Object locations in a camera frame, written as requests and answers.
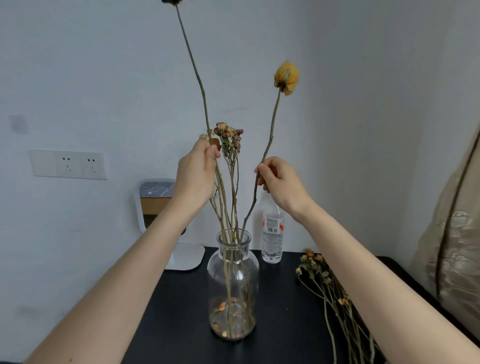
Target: water bottle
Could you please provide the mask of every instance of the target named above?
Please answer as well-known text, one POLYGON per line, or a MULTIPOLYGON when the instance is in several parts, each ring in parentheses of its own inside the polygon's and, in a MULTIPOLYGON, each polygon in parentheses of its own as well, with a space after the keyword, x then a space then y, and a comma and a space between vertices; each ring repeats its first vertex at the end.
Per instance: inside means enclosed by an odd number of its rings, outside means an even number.
POLYGON ((264 206, 262 223, 262 258, 267 263, 278 263, 282 258, 285 213, 268 195, 264 206))

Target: wall socket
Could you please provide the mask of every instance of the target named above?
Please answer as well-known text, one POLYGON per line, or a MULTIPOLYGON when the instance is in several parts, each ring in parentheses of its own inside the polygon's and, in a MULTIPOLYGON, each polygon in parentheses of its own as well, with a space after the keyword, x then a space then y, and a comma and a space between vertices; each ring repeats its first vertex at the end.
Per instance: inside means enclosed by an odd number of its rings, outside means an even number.
POLYGON ((107 179, 102 153, 30 150, 29 154, 35 176, 107 179))

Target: glass vase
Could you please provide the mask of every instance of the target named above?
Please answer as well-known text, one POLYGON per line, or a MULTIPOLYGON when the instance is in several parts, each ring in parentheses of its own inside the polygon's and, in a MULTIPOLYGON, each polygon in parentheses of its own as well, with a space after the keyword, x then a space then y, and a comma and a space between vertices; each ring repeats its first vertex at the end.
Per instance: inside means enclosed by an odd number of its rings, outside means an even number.
POLYGON ((216 239, 219 249, 207 266, 210 327, 225 340, 239 340, 256 323, 258 260, 249 250, 252 237, 247 231, 240 244, 227 243, 222 233, 216 239))

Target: bunch of dried flowers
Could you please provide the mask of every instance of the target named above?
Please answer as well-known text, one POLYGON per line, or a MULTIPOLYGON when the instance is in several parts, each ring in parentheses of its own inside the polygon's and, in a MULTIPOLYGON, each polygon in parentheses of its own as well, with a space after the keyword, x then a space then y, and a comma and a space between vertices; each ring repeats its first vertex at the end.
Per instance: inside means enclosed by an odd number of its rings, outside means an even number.
MULTIPOLYGON (((205 90, 202 84, 202 80, 200 79, 200 76, 198 74, 198 70, 195 65, 195 60, 193 59, 192 50, 190 49, 190 44, 188 42, 187 35, 185 33, 185 28, 183 26, 183 22, 180 17, 180 11, 179 11, 178 5, 181 2, 181 0, 162 0, 162 2, 173 5, 177 11, 177 16, 179 19, 182 33, 183 33, 183 38, 187 46, 190 60, 192 61, 192 66, 193 66, 193 70, 195 71, 195 76, 197 77, 198 85, 202 92, 202 99, 204 102, 204 112, 205 112, 206 134, 200 135, 200 138, 208 140, 212 145, 215 144, 218 150, 222 152, 225 162, 227 163, 227 166, 228 166, 228 174, 230 177, 230 187, 231 187, 231 195, 232 195, 231 208, 229 209, 227 206, 227 189, 222 179, 222 175, 220 173, 220 169, 218 165, 216 166, 216 169, 215 169, 215 177, 216 177, 215 189, 212 197, 210 198, 210 204, 212 205, 212 208, 216 214, 218 222, 220 223, 223 242, 225 244, 230 244, 230 245, 241 244, 243 242, 247 220, 250 217, 250 214, 252 213, 252 210, 257 201, 257 188, 258 188, 257 182, 260 177, 260 173, 257 173, 256 179, 255 179, 252 206, 250 207, 250 210, 247 216, 243 220, 243 226, 240 229, 238 215, 237 215, 237 193, 238 193, 238 185, 239 185, 238 157, 240 154, 240 141, 242 139, 241 135, 243 134, 243 129, 235 129, 224 122, 217 122, 215 128, 210 129, 205 90)), ((298 79, 299 79, 299 72, 297 67, 295 67, 294 64, 288 61, 284 62, 282 66, 275 73, 274 86, 278 88, 278 95, 277 95, 277 99, 276 99, 276 103, 273 111, 272 121, 270 123, 270 137, 268 140, 267 148, 262 158, 262 162, 265 161, 273 141, 275 117, 278 109, 278 103, 280 102, 280 96, 282 93, 285 94, 285 96, 291 95, 291 93, 295 89, 298 79)), ((232 303, 234 302, 234 300, 241 300, 242 304, 247 308, 247 311, 249 312, 248 315, 252 316, 253 315, 252 309, 251 309, 252 304, 250 302, 251 294, 249 294, 249 292, 251 292, 251 288, 246 286, 242 287, 241 297, 232 297, 231 289, 230 289, 231 288, 230 274, 231 274, 231 271, 238 269, 238 267, 234 266, 234 259, 232 259, 232 256, 230 256, 229 259, 227 259, 224 256, 223 260, 224 260, 224 271, 227 272, 226 273, 227 302, 232 303)), ((232 323, 230 320, 231 316, 228 309, 228 303, 227 304, 222 303, 216 309, 219 311, 223 311, 223 310, 227 311, 228 322, 227 322, 226 329, 224 330, 223 328, 218 327, 218 323, 214 324, 212 326, 212 329, 215 332, 220 331, 221 336, 224 338, 233 339, 235 337, 232 334, 233 330, 232 330, 232 323)), ((248 325, 249 322, 250 323, 255 322, 254 317, 247 317, 245 320, 245 325, 248 325)))
POLYGON ((300 265, 295 272, 300 282, 324 301, 324 315, 332 340, 334 364, 336 364, 336 345, 328 321, 328 306, 335 312, 347 340, 349 364, 373 364, 377 352, 383 358, 373 336, 369 333, 358 311, 321 254, 314 254, 311 249, 306 249, 305 254, 300 257, 300 265), (305 276, 310 278, 310 284, 304 281, 305 276))

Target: person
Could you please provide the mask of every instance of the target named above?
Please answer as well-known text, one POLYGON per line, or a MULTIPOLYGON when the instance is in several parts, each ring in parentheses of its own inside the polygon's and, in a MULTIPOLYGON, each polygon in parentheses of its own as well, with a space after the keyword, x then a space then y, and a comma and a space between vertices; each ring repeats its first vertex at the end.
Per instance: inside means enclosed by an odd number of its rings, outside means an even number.
MULTIPOLYGON (((218 157, 216 146, 199 140, 180 159, 166 208, 25 364, 122 361, 175 243, 212 195, 218 157)), ((255 172, 310 233, 391 364, 480 363, 480 349, 319 207, 287 162, 271 157, 255 172)))

